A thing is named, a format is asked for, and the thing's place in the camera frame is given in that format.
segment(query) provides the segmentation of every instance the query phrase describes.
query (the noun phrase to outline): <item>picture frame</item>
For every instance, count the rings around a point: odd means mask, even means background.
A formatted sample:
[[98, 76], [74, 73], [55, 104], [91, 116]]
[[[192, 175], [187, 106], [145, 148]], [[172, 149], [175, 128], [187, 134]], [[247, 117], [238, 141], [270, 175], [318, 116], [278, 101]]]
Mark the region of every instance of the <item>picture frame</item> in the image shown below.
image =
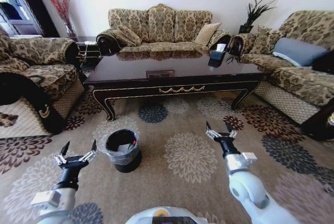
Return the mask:
[[146, 78], [170, 78], [174, 77], [174, 70], [159, 70], [159, 71], [146, 71]]

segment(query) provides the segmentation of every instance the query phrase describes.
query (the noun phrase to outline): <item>carpet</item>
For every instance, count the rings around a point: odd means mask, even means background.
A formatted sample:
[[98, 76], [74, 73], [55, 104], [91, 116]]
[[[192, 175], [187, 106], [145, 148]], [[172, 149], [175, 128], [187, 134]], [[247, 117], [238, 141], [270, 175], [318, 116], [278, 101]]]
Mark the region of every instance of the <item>carpet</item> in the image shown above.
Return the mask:
[[223, 120], [238, 131], [235, 146], [254, 152], [251, 171], [267, 191], [301, 223], [334, 220], [334, 144], [316, 142], [291, 120], [255, 96], [231, 110], [235, 93], [112, 100], [117, 120], [86, 92], [59, 135], [0, 140], [1, 223], [37, 223], [29, 206], [36, 192], [50, 190], [61, 170], [53, 158], [70, 140], [69, 154], [85, 154], [94, 139], [119, 128], [134, 130], [142, 162], [119, 173], [105, 154], [79, 176], [73, 223], [125, 223], [156, 206], [186, 208], [209, 223], [250, 223], [229, 191], [222, 150], [205, 134], [226, 132]]

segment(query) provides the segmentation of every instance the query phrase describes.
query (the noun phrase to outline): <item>patterned sofa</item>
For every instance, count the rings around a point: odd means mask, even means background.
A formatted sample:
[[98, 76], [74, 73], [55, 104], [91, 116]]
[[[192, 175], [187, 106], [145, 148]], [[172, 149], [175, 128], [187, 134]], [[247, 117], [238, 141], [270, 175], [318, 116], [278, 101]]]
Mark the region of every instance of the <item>patterned sofa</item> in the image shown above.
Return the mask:
[[0, 138], [63, 130], [84, 91], [77, 55], [73, 40], [10, 39], [0, 29]]
[[[287, 38], [334, 49], [334, 11], [301, 10], [291, 14], [278, 29]], [[331, 131], [326, 121], [334, 111], [334, 75], [312, 70], [312, 67], [294, 67], [290, 62], [271, 53], [249, 54], [257, 35], [238, 34], [230, 43], [230, 53], [273, 72], [255, 93], [274, 105], [303, 131], [323, 138]]]
[[[211, 23], [212, 13], [201, 10], [174, 10], [163, 4], [148, 10], [111, 9], [108, 13], [110, 29], [97, 36], [97, 43], [104, 55], [121, 52], [122, 57], [131, 59], [150, 58], [156, 55], [183, 56], [184, 51], [201, 51], [228, 43], [230, 34], [217, 30], [207, 46], [193, 42], [205, 23]], [[142, 45], [124, 47], [113, 36], [118, 26], [126, 26], [142, 40]]]

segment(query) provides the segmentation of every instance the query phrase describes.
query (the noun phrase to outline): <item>trash can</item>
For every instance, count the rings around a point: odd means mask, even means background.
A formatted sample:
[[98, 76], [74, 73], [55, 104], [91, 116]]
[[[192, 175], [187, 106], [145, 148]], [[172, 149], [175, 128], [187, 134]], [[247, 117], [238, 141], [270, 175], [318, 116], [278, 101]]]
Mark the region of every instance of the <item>trash can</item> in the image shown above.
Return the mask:
[[134, 171], [141, 162], [139, 138], [135, 132], [129, 129], [120, 129], [103, 137], [101, 150], [106, 153], [112, 164], [119, 172], [129, 173]]

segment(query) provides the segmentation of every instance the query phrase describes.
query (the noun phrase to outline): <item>dark wooden coffee table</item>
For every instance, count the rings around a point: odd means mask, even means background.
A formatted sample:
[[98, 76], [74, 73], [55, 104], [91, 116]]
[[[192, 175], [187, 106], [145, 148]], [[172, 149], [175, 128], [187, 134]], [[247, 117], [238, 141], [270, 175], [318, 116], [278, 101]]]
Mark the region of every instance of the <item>dark wooden coffee table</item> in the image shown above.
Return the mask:
[[[125, 61], [122, 54], [105, 56], [84, 84], [94, 86], [93, 97], [106, 111], [107, 120], [113, 121], [115, 111], [108, 100], [118, 98], [240, 90], [232, 103], [232, 109], [237, 110], [260, 81], [271, 74], [260, 71], [255, 64], [238, 63], [228, 53], [222, 62], [210, 60], [209, 52], [186, 56], [161, 61]], [[155, 77], [148, 78], [147, 72]]]

